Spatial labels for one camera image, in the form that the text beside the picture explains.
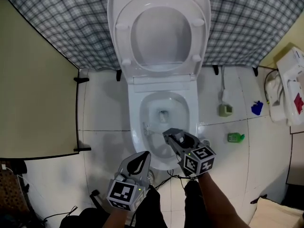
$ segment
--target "green bottle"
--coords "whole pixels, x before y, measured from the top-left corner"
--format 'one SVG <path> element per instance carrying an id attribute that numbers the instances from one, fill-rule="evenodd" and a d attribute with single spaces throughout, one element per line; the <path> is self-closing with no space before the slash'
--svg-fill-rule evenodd
<path id="1" fill-rule="evenodd" d="M 228 142 L 240 143 L 245 139 L 245 134 L 228 133 Z"/>

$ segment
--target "blue object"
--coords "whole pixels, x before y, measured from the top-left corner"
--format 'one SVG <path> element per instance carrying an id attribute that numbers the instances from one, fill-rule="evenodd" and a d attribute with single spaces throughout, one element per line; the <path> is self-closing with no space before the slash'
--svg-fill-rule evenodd
<path id="1" fill-rule="evenodd" d="M 261 111 L 262 111 L 262 107 L 263 107 L 263 103 L 262 102 L 260 102 L 260 101 L 255 102 L 255 104 L 251 107 L 251 111 L 255 115 L 260 116 Z"/>

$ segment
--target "plaid curtain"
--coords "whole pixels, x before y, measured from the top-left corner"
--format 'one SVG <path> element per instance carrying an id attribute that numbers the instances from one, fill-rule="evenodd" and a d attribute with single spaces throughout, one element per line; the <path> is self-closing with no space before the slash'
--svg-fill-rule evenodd
<path id="1" fill-rule="evenodd" d="M 60 53 L 79 68 L 119 63 L 107 22 L 107 0 L 10 0 Z M 304 0 L 210 0 L 204 65 L 257 67 L 304 10 Z"/>

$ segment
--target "door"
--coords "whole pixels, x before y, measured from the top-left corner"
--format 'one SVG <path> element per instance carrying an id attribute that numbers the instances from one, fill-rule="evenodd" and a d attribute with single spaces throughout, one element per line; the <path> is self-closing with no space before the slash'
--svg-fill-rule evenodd
<path id="1" fill-rule="evenodd" d="M 78 68 L 0 0 L 0 158 L 73 154 Z"/>

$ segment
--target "toilet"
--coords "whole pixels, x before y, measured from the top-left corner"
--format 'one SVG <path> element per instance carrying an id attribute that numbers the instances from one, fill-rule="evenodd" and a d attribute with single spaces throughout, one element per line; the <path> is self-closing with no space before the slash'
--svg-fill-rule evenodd
<path id="1" fill-rule="evenodd" d="M 197 76 L 209 37 L 209 0 L 108 0 L 109 29 L 128 84 L 130 124 L 137 152 L 151 167 L 171 170 L 178 159 L 162 133 L 197 135 Z"/>
<path id="2" fill-rule="evenodd" d="M 277 124 L 304 124 L 304 52 L 293 47 L 276 65 L 266 82 L 270 117 Z"/>

